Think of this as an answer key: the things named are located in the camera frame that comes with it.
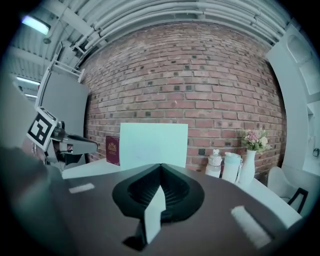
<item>table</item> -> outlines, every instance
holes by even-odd
[[[103,158],[98,161],[66,169],[62,172],[62,178],[66,180],[115,172],[120,172],[120,166],[111,164]],[[287,228],[302,219],[300,214],[290,205],[258,180],[254,179],[247,187],[243,187],[240,184],[236,186],[273,211]]]
[[[299,213],[257,179],[254,178],[247,187],[239,183],[237,186],[273,211],[287,228],[302,219]]]

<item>white paper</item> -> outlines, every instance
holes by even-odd
[[[79,192],[92,190],[94,188],[95,188],[95,186],[92,183],[88,183],[85,185],[80,185],[80,186],[75,186],[75,187],[69,188],[69,191],[71,194],[75,194],[75,193],[79,193]]]
[[[161,186],[144,211],[145,236],[148,244],[156,237],[161,229],[161,213],[166,209],[166,197]]]
[[[188,125],[176,123],[121,123],[121,171],[149,165],[186,167]]]
[[[237,206],[231,210],[231,215],[239,224],[246,237],[259,249],[271,242],[270,236],[246,211],[245,207]]]

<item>white bottle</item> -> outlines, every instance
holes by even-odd
[[[219,178],[221,172],[222,157],[219,154],[219,149],[214,149],[212,155],[209,156],[208,164],[205,168],[205,174]]]
[[[224,157],[224,169],[222,179],[236,183],[239,169],[241,167],[241,156],[235,153],[226,152]]]

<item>white vase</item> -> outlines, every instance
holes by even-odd
[[[255,177],[255,155],[256,155],[255,150],[247,150],[246,152],[246,159],[242,165],[241,168],[241,174],[240,174],[240,179],[239,183],[243,186],[248,186],[254,179]]]

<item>book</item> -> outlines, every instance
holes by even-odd
[[[106,151],[106,161],[119,166],[119,137],[106,136],[105,137],[105,151]]]

